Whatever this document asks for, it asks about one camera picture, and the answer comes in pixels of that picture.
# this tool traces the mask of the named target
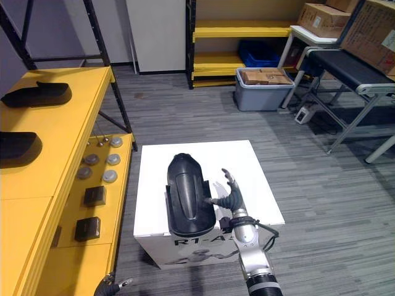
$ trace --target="electrical cable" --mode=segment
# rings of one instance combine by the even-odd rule
[[[267,241],[267,243],[263,247],[264,252],[268,252],[274,246],[276,238],[279,237],[280,234],[278,233],[277,230],[274,230],[273,228],[271,228],[267,225],[260,224],[259,220],[255,220],[255,224],[258,225],[259,227],[264,228],[267,231],[270,231],[271,233],[273,233],[273,236]]]

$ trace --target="yellow table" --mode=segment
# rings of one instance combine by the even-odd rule
[[[91,166],[93,174],[86,180],[74,180],[59,221],[60,236],[55,247],[51,247],[39,280],[37,296],[42,295],[78,295],[92,296],[103,276],[114,270],[118,233],[122,216],[125,189],[128,181],[128,169],[131,157],[131,134],[108,135],[122,138],[121,147],[114,148],[109,143],[103,147],[96,146],[96,139],[91,138],[84,156],[96,154],[100,162]],[[118,165],[106,164],[109,154],[119,154]],[[103,172],[115,170],[118,174],[114,183],[101,180]],[[95,207],[83,205],[86,188],[104,186],[106,204]],[[74,239],[77,220],[99,217],[101,220],[100,237],[77,242]]]
[[[107,86],[110,67],[27,72],[11,91],[36,81],[68,83],[72,99],[53,107],[11,109],[0,103],[1,131],[33,131],[36,160],[0,170],[1,295],[34,295],[49,246]]]

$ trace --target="gray wall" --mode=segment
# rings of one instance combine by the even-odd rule
[[[92,1],[112,63],[132,62],[131,30],[125,0]],[[66,0],[65,6],[85,54],[98,53],[98,47],[82,0]]]
[[[23,28],[27,0],[1,0],[8,16],[20,35]],[[35,0],[31,13],[27,48],[32,57],[77,56],[84,54],[63,0]],[[12,87],[26,72],[10,45],[6,34],[0,31],[0,96]],[[42,62],[38,68],[78,67],[81,61]]]

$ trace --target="gray carpet floor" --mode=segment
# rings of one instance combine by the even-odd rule
[[[324,116],[299,125],[291,114],[238,111],[232,86],[189,90],[184,74],[114,71],[140,151],[150,144],[251,141],[286,221],[269,252],[285,296],[395,295],[395,149],[373,165],[364,162],[386,138],[348,139],[328,156],[324,147],[335,136],[327,132],[337,128]],[[393,111],[392,101],[381,105]],[[337,107],[363,104],[343,94]],[[121,120],[110,91],[102,110]],[[120,132],[98,122],[107,133]],[[116,264],[117,280],[134,277],[135,285],[119,295],[248,295],[237,262],[161,271],[133,238],[140,155],[132,156]]]

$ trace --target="white table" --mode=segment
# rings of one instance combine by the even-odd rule
[[[231,217],[231,213],[216,205],[217,224],[213,230],[204,237],[192,237],[181,240],[185,244],[175,244],[175,238],[168,228],[165,187],[168,165],[174,155],[179,153],[190,154],[200,164],[204,180],[210,183],[212,198],[225,197],[230,193],[227,179],[221,171],[221,168],[226,168],[237,180],[251,217],[274,228],[285,223],[249,141],[143,146],[133,235],[160,268],[179,267],[171,262],[188,258],[193,252],[202,249],[209,250],[208,254],[222,255],[236,250],[230,234],[228,237],[222,234],[218,222],[223,216]],[[269,235],[269,232],[263,231],[262,240],[266,241]],[[227,259],[210,257],[202,262],[186,262],[182,267],[223,263],[237,258],[237,255]]]
[[[289,49],[291,48],[292,42],[295,37],[307,43],[309,46],[319,46],[324,48],[336,47],[336,42],[337,42],[337,38],[321,38],[311,33],[309,30],[306,30],[302,26],[291,26],[291,32],[288,36],[288,40],[286,42],[283,54],[281,55],[280,62],[278,63],[278,68],[284,66],[285,59],[288,56]],[[302,80],[303,75],[304,75],[304,71],[302,70],[298,71],[294,80],[295,87],[286,96],[283,104],[281,105],[282,109],[287,108],[299,82],[301,82]]]

